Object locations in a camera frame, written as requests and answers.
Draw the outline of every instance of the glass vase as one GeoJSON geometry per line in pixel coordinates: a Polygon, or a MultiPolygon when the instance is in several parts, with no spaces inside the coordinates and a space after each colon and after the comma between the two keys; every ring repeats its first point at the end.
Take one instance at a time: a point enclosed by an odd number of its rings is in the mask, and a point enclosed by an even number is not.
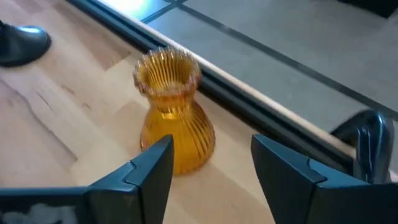
{"type": "Polygon", "coordinates": [[[137,62],[133,77],[136,88],[150,103],[141,131],[141,149],[172,134],[174,175],[200,168],[214,151],[215,134],[193,99],[201,77],[198,62],[178,49],[150,51],[137,62]]]}

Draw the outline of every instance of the gray floor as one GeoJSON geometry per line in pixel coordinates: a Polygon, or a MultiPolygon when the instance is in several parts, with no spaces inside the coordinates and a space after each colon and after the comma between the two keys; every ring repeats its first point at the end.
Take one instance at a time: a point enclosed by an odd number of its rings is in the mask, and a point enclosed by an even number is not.
{"type": "MultiPolygon", "coordinates": [[[[373,107],[372,100],[398,118],[397,16],[384,19],[335,0],[188,0],[185,9],[170,2],[150,0],[143,11],[132,13],[317,126],[332,130],[373,107]],[[230,30],[271,51],[229,35],[230,30]],[[345,95],[313,73],[362,98],[345,95]]],[[[398,149],[391,168],[398,171],[398,149]]]]}

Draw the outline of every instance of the vase body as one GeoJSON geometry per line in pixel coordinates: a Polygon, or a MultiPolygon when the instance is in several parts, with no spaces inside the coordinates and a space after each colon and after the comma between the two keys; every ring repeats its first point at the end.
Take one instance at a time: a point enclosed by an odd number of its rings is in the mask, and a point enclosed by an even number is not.
{"type": "Polygon", "coordinates": [[[150,103],[141,131],[141,149],[172,134],[174,175],[200,168],[214,151],[213,126],[193,99],[200,76],[193,57],[171,48],[149,52],[134,72],[136,88],[150,103]]]}

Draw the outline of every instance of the amber glass vase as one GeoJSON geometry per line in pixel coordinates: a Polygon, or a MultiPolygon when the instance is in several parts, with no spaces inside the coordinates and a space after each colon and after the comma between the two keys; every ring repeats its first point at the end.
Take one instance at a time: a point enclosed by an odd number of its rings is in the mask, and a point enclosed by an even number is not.
{"type": "Polygon", "coordinates": [[[150,51],[136,64],[136,88],[150,109],[141,132],[141,149],[167,134],[174,139],[174,175],[200,168],[215,147],[213,126],[193,99],[200,81],[197,61],[173,48],[150,51]]]}

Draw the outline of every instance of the black object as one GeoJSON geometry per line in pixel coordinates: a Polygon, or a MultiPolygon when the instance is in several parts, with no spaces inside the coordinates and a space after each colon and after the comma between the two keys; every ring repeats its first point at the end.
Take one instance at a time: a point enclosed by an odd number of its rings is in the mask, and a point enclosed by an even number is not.
{"type": "Polygon", "coordinates": [[[397,0],[339,0],[339,2],[367,9],[385,18],[391,16],[398,7],[397,0]]]}
{"type": "Polygon", "coordinates": [[[356,148],[352,176],[370,184],[389,181],[394,142],[392,121],[376,110],[364,110],[338,126],[332,135],[356,148]]]}
{"type": "Polygon", "coordinates": [[[0,223],[161,224],[173,161],[166,136],[88,187],[0,189],[0,223]]]}
{"type": "Polygon", "coordinates": [[[50,48],[51,38],[36,26],[12,26],[0,21],[0,66],[30,63],[50,48]]]}
{"type": "MultiPolygon", "coordinates": [[[[143,52],[167,45],[162,39],[152,35],[101,1],[67,1],[143,52]]],[[[335,169],[343,172],[350,172],[352,169],[353,162],[350,157],[320,139],[316,134],[246,93],[206,65],[201,65],[201,71],[203,76],[199,90],[232,111],[260,133],[335,169]]]]}
{"type": "Polygon", "coordinates": [[[398,223],[396,184],[369,184],[259,134],[251,152],[276,224],[398,223]]]}

